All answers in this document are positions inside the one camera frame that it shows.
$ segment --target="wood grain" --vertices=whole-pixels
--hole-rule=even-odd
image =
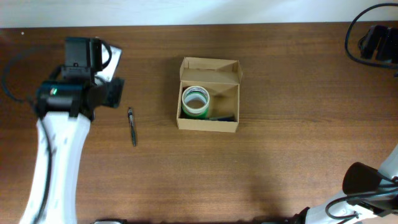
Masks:
[[[360,24],[353,39],[371,24]],[[97,36],[123,49],[116,74],[126,80],[121,106],[96,110],[83,149],[79,223],[106,217],[153,222],[290,217],[339,191],[352,163],[378,168],[398,142],[393,71],[350,61],[343,50],[347,26],[3,29],[0,66],[31,46],[49,47],[12,68],[7,82],[24,96],[63,63],[66,36]],[[237,133],[177,129],[178,70],[185,56],[241,62]],[[3,93],[0,100],[0,223],[17,223],[33,178],[35,117]],[[135,148],[128,106],[136,114]]]

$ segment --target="open cardboard box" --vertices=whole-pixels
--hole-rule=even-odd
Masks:
[[[179,129],[236,132],[239,124],[239,85],[242,70],[236,60],[184,58],[180,68]],[[190,86],[202,86],[210,94],[208,117],[234,116],[234,121],[188,119],[181,109],[182,93]]]

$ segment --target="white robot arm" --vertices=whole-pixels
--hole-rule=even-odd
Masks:
[[[390,156],[381,164],[378,172],[387,177],[388,179],[395,180],[398,177],[398,145],[390,154]],[[386,180],[382,180],[381,184],[390,184]],[[319,205],[317,207],[311,208],[307,212],[307,216],[305,217],[305,224],[337,224],[341,223],[342,220],[335,220],[329,217],[326,212],[326,206],[336,200],[338,198],[346,197],[343,191],[340,191],[334,197],[329,199],[326,203]],[[374,214],[374,208],[366,208],[360,205],[352,206],[347,202],[338,203],[330,208],[330,213],[334,216],[341,217],[346,215],[358,214],[357,218],[353,218],[351,220],[345,221],[346,224],[356,223],[367,218],[376,218],[377,215]]]
[[[49,154],[42,124],[50,137],[52,168],[49,194],[41,217],[37,217],[46,189],[46,173]],[[43,121],[37,122],[39,146],[32,190],[20,224],[76,223],[75,194],[81,150],[90,129],[91,121],[82,114],[69,117],[68,112],[48,112]]]
[[[97,106],[119,106],[124,80],[114,78],[121,49],[99,39],[68,37],[65,65],[37,91],[39,146],[32,189],[20,224],[77,223],[81,151]],[[63,80],[57,80],[62,73]]]

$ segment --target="marker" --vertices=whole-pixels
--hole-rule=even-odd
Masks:
[[[131,108],[129,108],[129,110],[127,111],[127,115],[129,117],[130,126],[131,126],[132,145],[135,147],[136,146],[136,132],[134,130],[134,116],[132,114],[132,109]]]

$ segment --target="tape roll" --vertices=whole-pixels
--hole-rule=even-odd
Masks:
[[[191,101],[200,101],[204,105],[200,108],[192,108],[188,106]],[[206,118],[209,104],[210,94],[202,86],[190,86],[182,93],[182,110],[188,118]]]

